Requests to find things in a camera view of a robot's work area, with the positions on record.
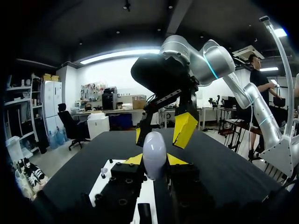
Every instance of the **shoe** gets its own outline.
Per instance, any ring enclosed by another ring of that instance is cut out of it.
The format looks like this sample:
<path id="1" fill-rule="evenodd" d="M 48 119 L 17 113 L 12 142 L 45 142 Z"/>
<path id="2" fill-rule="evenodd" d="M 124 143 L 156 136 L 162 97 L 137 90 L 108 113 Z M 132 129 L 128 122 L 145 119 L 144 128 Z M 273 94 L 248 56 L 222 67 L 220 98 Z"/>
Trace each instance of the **shoe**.
<path id="1" fill-rule="evenodd" d="M 18 161 L 18 167 L 21 170 L 21 174 L 24 174 L 27 182 L 30 184 L 33 191 L 36 193 L 41 189 L 41 185 L 39 184 L 39 181 L 36 176 L 34 176 L 31 169 L 28 169 L 25 165 L 23 160 Z"/>
<path id="2" fill-rule="evenodd" d="M 31 169 L 31 171 L 37 177 L 41 185 L 45 185 L 48 182 L 49 178 L 41 171 L 41 169 L 38 166 L 31 163 L 29 159 L 24 158 L 24 164 L 26 168 Z"/>
<path id="3" fill-rule="evenodd" d="M 29 198 L 30 200 L 34 199 L 34 192 L 31 186 L 28 184 L 28 181 L 24 174 L 21 174 L 18 170 L 14 173 L 15 180 L 20 188 L 24 197 Z"/>

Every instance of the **blue water jug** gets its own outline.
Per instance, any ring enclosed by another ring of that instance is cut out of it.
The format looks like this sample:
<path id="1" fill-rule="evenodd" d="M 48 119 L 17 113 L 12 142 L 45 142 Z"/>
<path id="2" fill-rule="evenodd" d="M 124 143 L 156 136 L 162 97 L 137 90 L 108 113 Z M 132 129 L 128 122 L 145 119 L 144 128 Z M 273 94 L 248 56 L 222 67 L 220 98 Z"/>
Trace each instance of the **blue water jug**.
<path id="1" fill-rule="evenodd" d="M 62 131 L 59 130 L 59 127 L 57 127 L 56 142 L 60 146 L 62 146 L 64 144 L 64 134 Z"/>
<path id="2" fill-rule="evenodd" d="M 66 136 L 65 127 L 64 127 L 64 140 L 65 140 L 66 142 L 69 140 L 68 137 Z"/>
<path id="3" fill-rule="evenodd" d="M 58 147 L 56 143 L 55 135 L 52 134 L 51 131 L 49 131 L 48 141 L 51 149 L 56 149 Z"/>

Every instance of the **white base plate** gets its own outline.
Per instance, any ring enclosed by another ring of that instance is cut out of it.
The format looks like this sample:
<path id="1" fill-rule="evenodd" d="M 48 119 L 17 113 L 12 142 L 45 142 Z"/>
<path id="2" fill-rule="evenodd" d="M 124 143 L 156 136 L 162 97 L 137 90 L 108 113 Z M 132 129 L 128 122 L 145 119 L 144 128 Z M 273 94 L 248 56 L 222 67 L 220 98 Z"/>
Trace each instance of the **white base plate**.
<path id="1" fill-rule="evenodd" d="M 90 201 L 95 207 L 94 203 L 94 197 L 96 194 L 100 194 L 101 191 L 104 189 L 106 184 L 109 181 L 109 178 L 111 177 L 111 169 L 112 167 L 117 163 L 121 162 L 123 163 L 125 160 L 113 160 L 113 163 L 110 163 L 109 160 L 107 160 L 106 164 L 104 165 L 104 168 L 108 169 L 108 172 L 106 173 L 106 178 L 103 179 L 101 177 L 101 174 L 97 178 L 92 190 L 89 193 Z M 155 192 L 154 192 L 154 182 L 148 178 L 147 181 L 144 181 L 141 184 L 141 190 L 140 190 L 140 196 L 137 198 L 135 211 L 134 211 L 134 217 L 132 224 L 139 224 L 140 217 L 138 212 L 138 203 L 149 203 L 150 204 L 150 212 L 151 212 L 151 219 L 153 224 L 158 223 L 157 219 L 157 210 L 156 210 L 156 201 L 155 201 Z"/>

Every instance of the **black office chair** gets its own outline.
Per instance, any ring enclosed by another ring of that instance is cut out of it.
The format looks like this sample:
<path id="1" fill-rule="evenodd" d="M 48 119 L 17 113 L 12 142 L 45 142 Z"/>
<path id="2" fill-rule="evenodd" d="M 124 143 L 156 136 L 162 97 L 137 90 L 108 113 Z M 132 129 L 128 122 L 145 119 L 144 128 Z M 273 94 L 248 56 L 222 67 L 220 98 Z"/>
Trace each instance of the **black office chair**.
<path id="1" fill-rule="evenodd" d="M 76 143 L 79 143 L 80 147 L 82 148 L 81 146 L 82 141 L 90 141 L 86 139 L 86 138 L 90 138 L 88 127 L 86 125 L 86 120 L 85 121 L 74 120 L 71 117 L 70 113 L 65 109 L 66 109 L 65 104 L 58 105 L 58 110 L 59 110 L 58 115 L 62 123 L 64 124 L 66 136 L 69 139 L 73 139 L 71 145 L 69 146 L 69 150 L 71 151 L 71 147 Z"/>

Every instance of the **white wall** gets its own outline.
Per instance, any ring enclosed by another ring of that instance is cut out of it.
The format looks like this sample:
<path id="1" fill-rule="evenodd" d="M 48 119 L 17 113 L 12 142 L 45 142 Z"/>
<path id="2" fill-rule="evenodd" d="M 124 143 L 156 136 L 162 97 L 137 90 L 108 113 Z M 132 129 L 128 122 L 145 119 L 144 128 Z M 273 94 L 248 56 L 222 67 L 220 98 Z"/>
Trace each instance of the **white wall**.
<path id="1" fill-rule="evenodd" d="M 77 69 L 77 99 L 80 99 L 81 86 L 94 82 L 103 82 L 108 87 L 116 86 L 120 94 L 143 94 L 150 97 L 153 93 L 137 83 L 131 76 L 131 68 L 137 59 L 138 57 L 115 59 Z"/>
<path id="2" fill-rule="evenodd" d="M 242 87 L 249 83 L 250 72 L 248 70 L 242 69 L 235 72 Z M 217 95 L 220 95 L 220 100 L 223 96 L 233 97 L 234 94 L 225 83 L 225 81 L 220 78 L 213 81 L 209 86 L 199 87 L 199 91 L 196 92 L 197 104 L 198 106 L 210 105 L 209 98 L 217 99 Z"/>
<path id="3" fill-rule="evenodd" d="M 74 103 L 77 98 L 77 93 L 80 93 L 76 88 L 77 84 L 77 69 L 67 66 L 66 78 L 65 78 L 65 104 L 66 109 L 71 111 L 71 107 L 74 107 Z"/>
<path id="4" fill-rule="evenodd" d="M 80 89 L 76 88 L 77 84 L 77 69 L 71 66 L 65 66 L 56 71 L 62 82 L 62 102 L 66 104 L 66 110 L 71 111 L 77 98 L 77 92 L 80 95 Z"/>

